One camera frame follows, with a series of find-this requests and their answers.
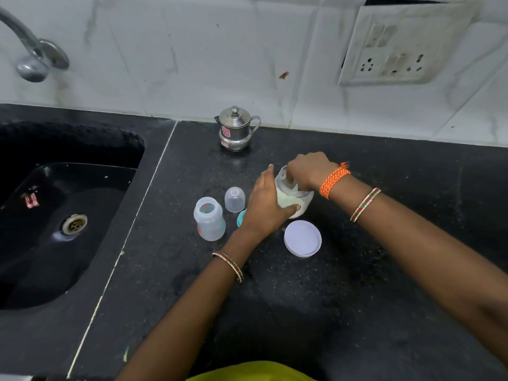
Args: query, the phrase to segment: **drain strainer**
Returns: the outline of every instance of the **drain strainer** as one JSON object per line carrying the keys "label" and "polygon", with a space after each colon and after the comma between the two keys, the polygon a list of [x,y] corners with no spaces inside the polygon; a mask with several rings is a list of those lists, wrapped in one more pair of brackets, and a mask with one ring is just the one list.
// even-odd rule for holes
{"label": "drain strainer", "polygon": [[65,235],[74,235],[83,230],[88,223],[84,214],[74,214],[68,217],[62,225],[62,232]]}

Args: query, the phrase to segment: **stainless steel kettle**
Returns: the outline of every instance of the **stainless steel kettle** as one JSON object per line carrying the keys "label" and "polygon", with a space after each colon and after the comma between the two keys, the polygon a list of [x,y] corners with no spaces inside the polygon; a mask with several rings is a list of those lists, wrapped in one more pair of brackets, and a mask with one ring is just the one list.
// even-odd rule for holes
{"label": "stainless steel kettle", "polygon": [[261,125],[259,116],[251,116],[243,108],[232,106],[226,108],[215,116],[215,121],[220,124],[219,138],[224,148],[231,152],[245,149],[251,142],[251,136]]}

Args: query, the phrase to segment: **black sink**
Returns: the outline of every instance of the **black sink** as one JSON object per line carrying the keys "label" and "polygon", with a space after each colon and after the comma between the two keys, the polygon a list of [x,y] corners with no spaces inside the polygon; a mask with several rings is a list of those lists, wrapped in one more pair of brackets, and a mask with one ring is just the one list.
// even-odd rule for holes
{"label": "black sink", "polygon": [[0,126],[0,309],[45,304],[79,280],[143,151],[139,136],[120,129]]}

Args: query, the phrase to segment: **kettle label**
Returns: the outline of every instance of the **kettle label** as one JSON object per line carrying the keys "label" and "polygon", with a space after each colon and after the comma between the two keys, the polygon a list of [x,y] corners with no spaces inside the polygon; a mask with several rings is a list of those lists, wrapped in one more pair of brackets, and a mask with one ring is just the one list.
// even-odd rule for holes
{"label": "kettle label", "polygon": [[231,132],[223,126],[223,135],[226,137],[226,138],[230,138],[231,137]]}

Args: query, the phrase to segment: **black countertop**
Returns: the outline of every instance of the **black countertop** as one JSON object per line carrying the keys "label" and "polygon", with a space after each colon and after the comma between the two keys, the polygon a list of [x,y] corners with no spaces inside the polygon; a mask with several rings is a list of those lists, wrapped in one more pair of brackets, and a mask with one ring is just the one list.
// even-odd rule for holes
{"label": "black countertop", "polygon": [[[133,133],[142,137],[143,158],[129,190],[92,264],[66,293],[45,305],[22,310],[0,310],[0,373],[66,375],[78,351],[97,301],[111,274],[141,205],[157,163],[168,143],[174,121],[141,116],[0,105],[0,125],[23,123],[39,129],[65,125],[69,134],[97,144],[93,134]],[[87,131],[87,128],[100,131]],[[119,136],[116,143],[127,141]]]}
{"label": "black countertop", "polygon": [[[216,125],[179,122],[73,377],[114,377],[236,229],[236,215],[225,212],[225,236],[201,239],[193,218],[199,198],[223,203],[233,185],[249,195],[270,163],[278,170],[297,153],[319,150],[334,161],[350,161],[354,175],[508,268],[508,149],[260,128],[250,150],[231,154],[219,146]],[[308,259],[292,256],[283,229],[265,240],[245,267],[246,282],[233,288],[222,308],[192,374],[271,360],[319,380],[505,379],[502,365],[341,210],[316,196],[301,218],[321,231],[321,250]],[[93,307],[85,310],[79,326],[92,318]],[[60,320],[75,323],[74,314],[60,311],[67,312]],[[62,353],[62,363],[75,354]]]}

